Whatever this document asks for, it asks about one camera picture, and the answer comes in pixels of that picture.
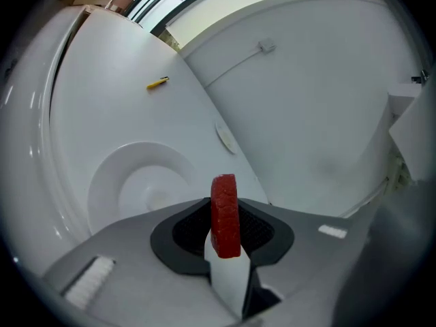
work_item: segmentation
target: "white curved wall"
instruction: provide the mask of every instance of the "white curved wall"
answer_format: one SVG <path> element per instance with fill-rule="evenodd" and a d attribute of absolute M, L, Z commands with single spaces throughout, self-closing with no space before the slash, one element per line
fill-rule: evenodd
<path fill-rule="evenodd" d="M 266 37 L 277 49 L 249 57 Z M 379 125 L 387 89 L 419 72 L 400 26 L 375 0 L 261 1 L 215 23 L 182 55 L 269 201 L 327 215 L 344 213 L 386 176 L 377 173 L 386 155 L 362 154 L 386 151 L 386 134 L 371 140 L 378 127 L 387 131 Z M 340 194 L 324 209 L 317 200 L 332 190 Z"/>

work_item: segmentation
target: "red object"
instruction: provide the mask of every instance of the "red object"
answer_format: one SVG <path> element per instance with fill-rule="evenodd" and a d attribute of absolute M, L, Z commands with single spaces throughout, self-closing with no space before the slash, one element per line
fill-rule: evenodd
<path fill-rule="evenodd" d="M 211 188 L 212 246 L 220 258 L 240 256 L 238 194 L 234 174 L 215 177 Z"/>

